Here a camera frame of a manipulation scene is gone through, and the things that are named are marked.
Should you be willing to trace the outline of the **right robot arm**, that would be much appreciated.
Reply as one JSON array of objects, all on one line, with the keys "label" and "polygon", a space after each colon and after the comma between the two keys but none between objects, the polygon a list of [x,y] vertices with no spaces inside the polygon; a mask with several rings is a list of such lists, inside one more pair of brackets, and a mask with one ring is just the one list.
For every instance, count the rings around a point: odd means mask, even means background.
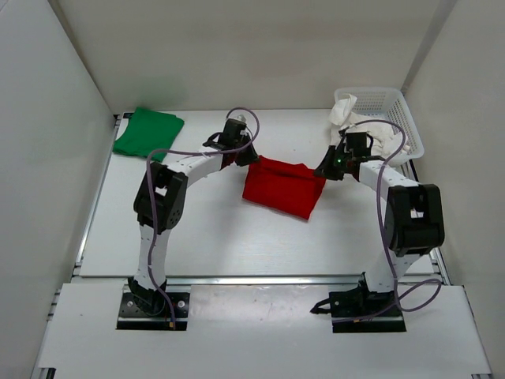
[{"label": "right robot arm", "polygon": [[409,179],[391,167],[388,159],[374,156],[368,133],[343,130],[340,137],[314,174],[330,180],[348,174],[375,192],[383,256],[361,274],[355,288],[329,296],[328,313],[339,323],[402,314],[399,280],[445,239],[440,189]]}]

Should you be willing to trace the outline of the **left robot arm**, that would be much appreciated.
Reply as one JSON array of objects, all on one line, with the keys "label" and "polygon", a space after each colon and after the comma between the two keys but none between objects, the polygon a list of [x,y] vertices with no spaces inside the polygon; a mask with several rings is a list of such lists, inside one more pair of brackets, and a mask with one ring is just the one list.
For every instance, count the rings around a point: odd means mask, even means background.
[{"label": "left robot arm", "polygon": [[149,159],[133,202],[140,226],[137,271],[128,278],[135,304],[148,317],[176,321],[175,305],[166,292],[166,254],[171,231],[181,221],[188,188],[235,164],[259,161],[244,118],[228,118],[221,132],[212,134],[196,152],[178,152],[181,158],[164,164]]}]

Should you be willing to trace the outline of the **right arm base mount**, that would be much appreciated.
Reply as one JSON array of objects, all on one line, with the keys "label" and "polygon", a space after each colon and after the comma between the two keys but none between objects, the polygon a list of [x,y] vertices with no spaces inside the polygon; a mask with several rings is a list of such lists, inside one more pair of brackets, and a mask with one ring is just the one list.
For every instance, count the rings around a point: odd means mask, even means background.
[{"label": "right arm base mount", "polygon": [[393,291],[377,293],[358,285],[329,293],[333,333],[406,332],[402,311]]}]

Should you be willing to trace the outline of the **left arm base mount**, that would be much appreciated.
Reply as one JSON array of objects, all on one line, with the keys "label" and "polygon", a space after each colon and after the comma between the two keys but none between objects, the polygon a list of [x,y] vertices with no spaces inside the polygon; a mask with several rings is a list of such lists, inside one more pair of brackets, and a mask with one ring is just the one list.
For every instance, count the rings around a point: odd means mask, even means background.
[{"label": "left arm base mount", "polygon": [[117,330],[186,331],[189,319],[190,293],[157,290],[141,287],[128,278],[123,287],[118,308]]}]

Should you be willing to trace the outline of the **red t shirt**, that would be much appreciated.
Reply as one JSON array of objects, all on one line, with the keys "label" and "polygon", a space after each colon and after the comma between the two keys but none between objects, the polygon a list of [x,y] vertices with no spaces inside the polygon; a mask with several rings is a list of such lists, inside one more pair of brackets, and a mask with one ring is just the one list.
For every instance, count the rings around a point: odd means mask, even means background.
[{"label": "red t shirt", "polygon": [[261,156],[249,165],[242,198],[301,220],[309,220],[326,179],[303,163],[286,163]]}]

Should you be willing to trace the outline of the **white t shirt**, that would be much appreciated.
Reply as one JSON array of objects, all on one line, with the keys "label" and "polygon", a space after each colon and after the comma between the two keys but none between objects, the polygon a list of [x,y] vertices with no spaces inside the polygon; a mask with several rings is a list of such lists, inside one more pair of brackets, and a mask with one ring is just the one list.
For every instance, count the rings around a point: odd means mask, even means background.
[{"label": "white t shirt", "polygon": [[331,123],[331,143],[337,146],[343,133],[365,132],[372,137],[373,156],[387,158],[402,142],[402,134],[390,124],[384,122],[368,122],[372,118],[354,112],[357,97],[344,94],[333,106],[328,120]]}]

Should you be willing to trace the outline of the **green t shirt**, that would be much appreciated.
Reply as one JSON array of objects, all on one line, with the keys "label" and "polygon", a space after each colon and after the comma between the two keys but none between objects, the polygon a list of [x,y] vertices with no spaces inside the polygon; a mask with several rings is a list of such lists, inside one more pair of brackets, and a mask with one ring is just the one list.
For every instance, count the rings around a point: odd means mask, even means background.
[{"label": "green t shirt", "polygon": [[147,158],[153,150],[170,149],[184,125],[185,121],[174,114],[138,107],[114,142],[113,153]]}]

